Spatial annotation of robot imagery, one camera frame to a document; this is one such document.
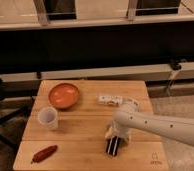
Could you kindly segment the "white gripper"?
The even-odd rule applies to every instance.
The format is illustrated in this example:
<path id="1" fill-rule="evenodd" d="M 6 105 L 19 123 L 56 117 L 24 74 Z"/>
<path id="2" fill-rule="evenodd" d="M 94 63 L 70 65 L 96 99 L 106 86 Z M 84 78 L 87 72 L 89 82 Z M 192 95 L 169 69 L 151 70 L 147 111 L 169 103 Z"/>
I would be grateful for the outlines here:
<path id="1" fill-rule="evenodd" d="M 112 142 L 114 138 L 114 147 L 113 147 L 113 152 L 112 152 Z M 107 131 L 105 133 L 105 138 L 109 139 L 107 142 L 107 147 L 106 147 L 106 153 L 109 155 L 116 156 L 117 151 L 118 151 L 118 146 L 120 139 L 123 140 L 130 140 L 131 139 L 131 130 L 125 126 L 120 125 L 116 121 L 112 120 L 108 126 L 107 126 Z"/>

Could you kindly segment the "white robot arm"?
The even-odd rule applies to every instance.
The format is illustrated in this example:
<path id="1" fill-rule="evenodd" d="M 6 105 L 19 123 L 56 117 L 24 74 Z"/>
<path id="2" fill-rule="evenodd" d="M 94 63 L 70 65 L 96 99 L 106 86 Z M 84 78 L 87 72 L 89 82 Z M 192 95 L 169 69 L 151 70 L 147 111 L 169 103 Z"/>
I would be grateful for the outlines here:
<path id="1" fill-rule="evenodd" d="M 120 142 L 129 141 L 132 128 L 194 146 L 194 119 L 142 113 L 134 99 L 112 100 L 108 105 L 117 107 L 105 135 L 109 155 L 116 156 Z"/>

